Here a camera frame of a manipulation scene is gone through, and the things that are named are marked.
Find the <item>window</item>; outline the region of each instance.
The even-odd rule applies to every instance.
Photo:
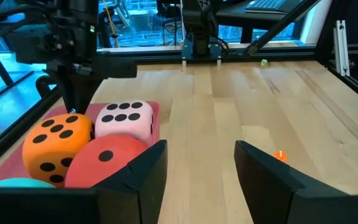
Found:
[[[294,38],[294,27],[295,23],[292,22],[288,27],[281,31],[273,40],[293,40]],[[241,39],[241,27],[231,26],[219,26],[219,37],[224,39],[226,42],[240,42]],[[262,37],[267,30],[254,29],[252,34],[252,40]]]
[[[120,47],[175,45],[175,35],[176,44],[183,39],[179,4],[176,7],[169,5],[165,16],[158,13],[156,0],[115,0],[106,4],[118,6],[112,21]],[[103,1],[100,1],[99,11],[104,8]],[[111,36],[112,30],[108,21],[105,22],[107,33]]]

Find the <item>wooden table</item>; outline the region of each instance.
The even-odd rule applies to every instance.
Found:
[[[294,168],[358,194],[358,95],[318,62],[139,66],[135,79],[104,81],[93,102],[133,98],[161,106],[161,224],[252,223],[234,165],[238,139],[283,150]]]

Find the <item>wood grain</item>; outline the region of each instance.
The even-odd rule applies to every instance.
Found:
[[[93,102],[133,98],[162,110],[160,224],[252,223],[233,159],[238,139],[283,150],[294,168],[358,194],[358,95],[317,62],[139,66],[135,79],[104,81]]]

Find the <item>cable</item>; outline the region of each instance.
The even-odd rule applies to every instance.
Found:
[[[218,45],[219,45],[219,48],[224,52],[226,53],[226,49],[224,48],[223,44],[219,41],[217,41]]]
[[[104,9],[106,10],[107,12],[107,17],[109,18],[109,25],[110,25],[110,29],[111,29],[111,32],[113,34],[113,39],[114,39],[114,45],[116,47],[119,47],[119,43],[118,43],[118,40],[117,40],[117,37],[116,37],[116,31],[114,30],[114,26],[112,24],[112,20],[111,20],[111,16],[110,16],[110,12],[109,12],[109,8],[107,7],[107,4],[106,4],[106,0],[103,0],[103,4],[104,4]]]
[[[224,45],[225,45],[225,47],[226,47],[226,49],[230,49],[230,47],[229,47],[229,44],[226,42],[226,41],[224,41],[223,39],[221,39],[221,38],[219,38],[219,37],[215,37],[218,41],[221,41]]]
[[[6,35],[30,22],[33,22],[33,21],[36,21],[36,20],[39,20],[40,18],[36,18],[36,17],[31,17],[31,18],[26,18],[26,19],[22,19],[21,21],[19,22],[15,22],[13,23],[12,25],[0,30],[0,37],[3,36],[3,35]]]

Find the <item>red tray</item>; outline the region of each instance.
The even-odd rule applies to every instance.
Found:
[[[153,109],[153,114],[155,118],[154,122],[154,139],[153,143],[156,143],[160,140],[160,105],[154,101],[148,101],[148,104]],[[94,103],[89,105],[86,110],[86,115],[93,121],[96,121],[99,112],[106,106],[108,103]],[[45,119],[51,118],[56,115],[67,113],[64,106],[58,106],[52,109],[49,114],[46,115]],[[22,147],[23,142],[19,147],[9,156],[4,163],[0,166],[0,180],[13,178],[13,177],[30,177],[27,173],[24,163],[22,160]]]

